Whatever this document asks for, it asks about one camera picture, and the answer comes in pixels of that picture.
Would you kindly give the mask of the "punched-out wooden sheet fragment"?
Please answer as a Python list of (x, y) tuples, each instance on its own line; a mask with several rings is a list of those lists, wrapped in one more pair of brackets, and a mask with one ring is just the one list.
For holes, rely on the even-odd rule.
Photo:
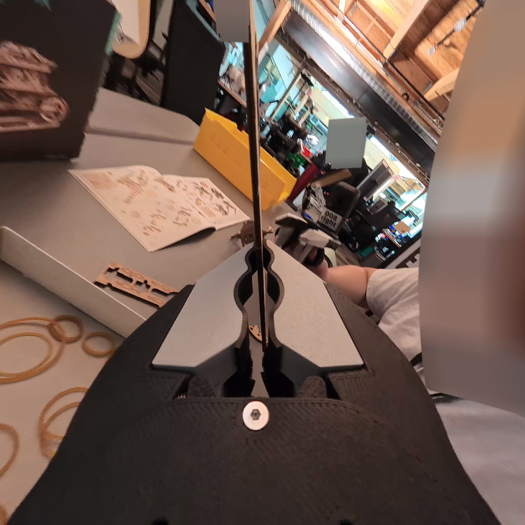
[(179, 290), (117, 262), (110, 262), (93, 283), (109, 287), (157, 308), (164, 306)]

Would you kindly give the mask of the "white cardboard box tray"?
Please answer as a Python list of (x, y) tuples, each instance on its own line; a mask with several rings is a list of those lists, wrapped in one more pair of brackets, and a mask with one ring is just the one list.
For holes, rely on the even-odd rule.
[(54, 259), (15, 231), (1, 227), (1, 325), (16, 319), (75, 316), (89, 330), (124, 339), (145, 318), (122, 299)]

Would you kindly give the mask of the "thin wooden parts sheet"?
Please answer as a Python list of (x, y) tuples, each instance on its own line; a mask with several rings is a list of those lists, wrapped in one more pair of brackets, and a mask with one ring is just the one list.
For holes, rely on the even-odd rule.
[(262, 351), (268, 348), (268, 327), (266, 307), (266, 270), (264, 266), (264, 234), (261, 213), (260, 185), (260, 134), (259, 134), (259, 89), (258, 76), (258, 40), (256, 35), (253, 2), (248, 1), (248, 40), (243, 43), (245, 93), (247, 104), (247, 127), (250, 171), (253, 194), (253, 222), (255, 228), (255, 253), (258, 275), (258, 295), (260, 313), (260, 333)]

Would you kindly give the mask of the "small brown wooden model part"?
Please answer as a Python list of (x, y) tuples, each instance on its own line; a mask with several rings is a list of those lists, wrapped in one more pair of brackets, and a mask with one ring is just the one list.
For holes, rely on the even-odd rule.
[(233, 234), (231, 240), (239, 240), (242, 247), (256, 242), (256, 227), (253, 220), (246, 220), (240, 231)]

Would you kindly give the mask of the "yellow plastic bin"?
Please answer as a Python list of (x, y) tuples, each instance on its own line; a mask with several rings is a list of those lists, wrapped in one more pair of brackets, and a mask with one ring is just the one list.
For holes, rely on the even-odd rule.
[[(234, 187), (253, 199), (249, 136), (233, 121), (205, 110), (194, 150)], [(261, 208), (263, 211), (284, 202), (296, 179), (263, 148), (260, 148)]]

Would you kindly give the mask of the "person's right forearm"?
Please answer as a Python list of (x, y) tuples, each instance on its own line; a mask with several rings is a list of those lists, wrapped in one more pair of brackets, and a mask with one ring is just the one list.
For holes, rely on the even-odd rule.
[(379, 328), (412, 365), (422, 363), (418, 268), (374, 269), (354, 265), (318, 271), (359, 307), (379, 319)]

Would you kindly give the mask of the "black partition panel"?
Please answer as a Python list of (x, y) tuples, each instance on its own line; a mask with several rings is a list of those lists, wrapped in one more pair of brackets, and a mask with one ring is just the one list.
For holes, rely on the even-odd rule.
[(225, 44), (199, 13), (198, 1), (174, 1), (160, 106), (200, 126), (213, 109)]

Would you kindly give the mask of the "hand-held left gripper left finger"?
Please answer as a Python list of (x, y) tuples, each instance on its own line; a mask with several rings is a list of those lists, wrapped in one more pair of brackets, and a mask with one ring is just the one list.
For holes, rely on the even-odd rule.
[(205, 378), (214, 388), (252, 388), (246, 303), (257, 271), (254, 243), (199, 279), (152, 360), (159, 370)]

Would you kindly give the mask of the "person's grey clothing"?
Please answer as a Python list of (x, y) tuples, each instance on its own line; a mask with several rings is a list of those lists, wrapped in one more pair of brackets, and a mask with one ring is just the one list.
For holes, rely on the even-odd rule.
[(501, 524), (524, 524), (524, 417), (452, 396), (434, 398), (465, 471)]

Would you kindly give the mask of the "open instruction booklet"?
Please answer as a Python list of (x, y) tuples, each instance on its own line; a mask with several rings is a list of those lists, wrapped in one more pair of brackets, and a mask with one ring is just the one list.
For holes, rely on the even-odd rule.
[(208, 178), (163, 175), (143, 165), (69, 173), (150, 253), (249, 220)]

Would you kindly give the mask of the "pile of tan rubber bands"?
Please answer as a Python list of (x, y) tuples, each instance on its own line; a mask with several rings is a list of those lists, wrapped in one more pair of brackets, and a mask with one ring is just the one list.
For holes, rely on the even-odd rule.
[(75, 412), (123, 341), (75, 316), (1, 325), (1, 524), (56, 455)]

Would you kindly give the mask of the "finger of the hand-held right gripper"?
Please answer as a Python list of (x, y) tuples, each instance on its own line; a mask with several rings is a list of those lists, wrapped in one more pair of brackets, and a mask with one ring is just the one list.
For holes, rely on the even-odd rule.
[(303, 264), (314, 249), (329, 248), (335, 251), (341, 243), (322, 230), (306, 229), (299, 234), (299, 245), (302, 246), (302, 251), (299, 253), (299, 263)]
[(275, 244), (278, 247), (294, 245), (299, 236), (309, 229), (309, 222), (302, 216), (278, 216), (275, 219)]

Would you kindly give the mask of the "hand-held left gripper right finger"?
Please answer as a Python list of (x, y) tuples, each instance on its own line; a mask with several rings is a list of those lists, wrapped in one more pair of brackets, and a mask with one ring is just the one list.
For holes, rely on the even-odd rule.
[(362, 370), (364, 361), (325, 283), (272, 241), (267, 274), (267, 388), (299, 388), (308, 377)]

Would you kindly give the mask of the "black and teal model kit box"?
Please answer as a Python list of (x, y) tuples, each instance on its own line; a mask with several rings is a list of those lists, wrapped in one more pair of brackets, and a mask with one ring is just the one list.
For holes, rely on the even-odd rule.
[(108, 1), (1, 1), (1, 161), (78, 157), (115, 16)]

